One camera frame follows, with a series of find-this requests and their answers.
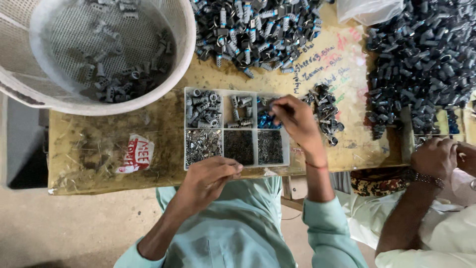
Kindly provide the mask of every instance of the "light green shirt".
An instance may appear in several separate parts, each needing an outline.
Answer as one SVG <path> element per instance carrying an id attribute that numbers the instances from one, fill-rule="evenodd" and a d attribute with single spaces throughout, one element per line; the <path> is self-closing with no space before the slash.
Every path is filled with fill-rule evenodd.
<path id="1" fill-rule="evenodd" d="M 294 268 L 296 263 L 280 231 L 280 190 L 281 177 L 229 182 L 219 199 L 182 224 L 162 259 L 143 258 L 137 251 L 140 238 L 114 267 Z M 163 209 L 174 191 L 172 187 L 157 189 Z M 350 239 L 337 197 L 327 203 L 306 199 L 302 219 L 309 226 L 314 268 L 367 267 Z"/>

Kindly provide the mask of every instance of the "perforated basket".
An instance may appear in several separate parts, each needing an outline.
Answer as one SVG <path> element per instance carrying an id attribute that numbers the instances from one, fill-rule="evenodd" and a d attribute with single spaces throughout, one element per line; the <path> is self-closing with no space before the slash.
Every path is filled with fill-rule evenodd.
<path id="1" fill-rule="evenodd" d="M 151 92 L 128 102 L 107 104 L 88 97 L 85 85 L 78 83 L 71 75 L 72 71 L 80 68 L 80 64 L 68 62 L 67 57 L 61 54 L 74 42 L 94 42 L 81 38 L 81 34 L 89 31 L 84 26 L 97 14 L 87 10 L 64 12 L 76 2 L 78 0 L 0 0 L 2 92 L 31 107 L 80 115 L 109 115 L 150 104 L 172 89 L 184 75 L 192 59 L 196 39 L 190 3 L 188 0 L 142 0 L 139 22 L 124 22 L 121 25 L 127 30 L 121 32 L 125 42 L 124 55 L 128 57 L 128 64 L 132 65 L 150 59 L 158 45 L 154 31 L 163 29 L 166 23 L 175 43 L 168 77 Z M 55 27 L 66 27 L 67 31 L 62 31 L 66 34 L 58 35 Z"/>

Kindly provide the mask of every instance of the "table surface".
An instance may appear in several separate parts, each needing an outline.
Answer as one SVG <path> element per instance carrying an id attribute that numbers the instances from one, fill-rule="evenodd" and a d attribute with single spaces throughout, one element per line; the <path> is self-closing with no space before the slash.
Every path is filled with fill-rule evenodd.
<path id="1" fill-rule="evenodd" d="M 299 97 L 316 83 L 328 84 L 340 110 L 337 119 L 346 127 L 336 135 L 337 146 L 330 147 L 324 140 L 330 170 L 404 165 L 400 139 L 394 131 L 387 130 L 382 139 L 372 140 L 365 114 L 367 73 L 373 69 L 373 61 L 363 49 L 364 27 L 354 21 L 338 24 L 335 8 L 335 5 L 323 7 L 322 32 L 302 49 L 294 73 L 282 74 L 252 67 L 255 79 L 249 79 L 227 61 L 219 69 L 213 60 L 201 62 L 194 56 L 179 83 L 158 101 L 141 109 L 97 117 L 51 111 L 49 192 L 53 195 L 99 194 L 179 185 L 186 174 L 183 170 L 183 89 L 186 86 Z M 131 134 L 139 134 L 155 144 L 150 168 L 116 174 Z M 304 173 L 303 152 L 291 140 L 290 166 L 249 168 L 243 171 L 242 177 Z"/>

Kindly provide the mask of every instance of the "concrete floor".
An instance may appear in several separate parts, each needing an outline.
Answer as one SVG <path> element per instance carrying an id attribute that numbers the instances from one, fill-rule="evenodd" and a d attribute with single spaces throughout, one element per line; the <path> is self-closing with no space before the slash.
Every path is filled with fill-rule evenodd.
<path id="1" fill-rule="evenodd" d="M 307 226 L 282 206 L 281 229 L 300 268 L 311 267 Z M 49 196 L 46 189 L 0 186 L 2 267 L 112 267 L 161 215 L 154 189 L 98 196 Z M 374 250 L 360 244 L 369 266 Z"/>

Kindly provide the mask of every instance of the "plastic tray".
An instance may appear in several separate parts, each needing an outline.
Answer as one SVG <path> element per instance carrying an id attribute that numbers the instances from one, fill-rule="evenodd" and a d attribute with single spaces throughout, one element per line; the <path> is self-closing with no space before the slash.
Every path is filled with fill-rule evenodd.
<path id="1" fill-rule="evenodd" d="M 187 94 L 190 94 L 193 90 L 196 88 L 194 87 L 186 87 L 184 89 L 184 99 L 186 99 Z M 258 129 L 258 119 L 257 119 L 257 113 L 258 113 L 258 106 L 256 103 L 257 97 L 267 97 L 267 98 L 272 98 L 272 97 L 282 97 L 283 95 L 280 94 L 273 94 L 273 93 L 258 93 L 258 92 L 249 92 L 249 91 L 237 91 L 237 90 L 226 90 L 226 89 L 200 89 L 199 90 L 209 90 L 209 91 L 215 91 L 218 96 L 221 97 L 222 99 L 222 105 L 220 109 L 220 113 L 222 113 L 222 117 L 220 120 L 219 127 L 216 128 L 207 128 L 210 130 L 221 130 L 221 144 L 222 144 L 222 152 L 225 153 L 225 142 L 224 142 L 224 135 L 226 131 L 244 131 L 248 130 L 252 132 L 252 137 L 253 137 L 253 158 L 254 158 L 254 164 L 253 165 L 247 165 L 245 168 L 250 168 L 250 167 L 267 167 L 267 166 L 286 166 L 289 165 L 289 135 L 284 129 L 284 127 L 280 129 Z M 233 121 L 233 105 L 230 100 L 230 96 L 236 95 L 236 96 L 251 96 L 253 98 L 253 125 L 251 128 L 226 128 L 228 122 Z M 184 170 L 188 170 L 188 167 L 186 166 L 186 157 L 187 157 L 187 141 L 186 141 L 186 131 L 189 129 L 199 129 L 199 128 L 194 128 L 194 127 L 188 127 L 187 126 L 187 118 L 185 114 L 187 113 L 187 106 L 184 101 Z M 263 164 L 259 165 L 258 164 L 258 133 L 261 131 L 279 131 L 281 134 L 281 144 L 283 148 L 283 163 L 280 164 Z"/>

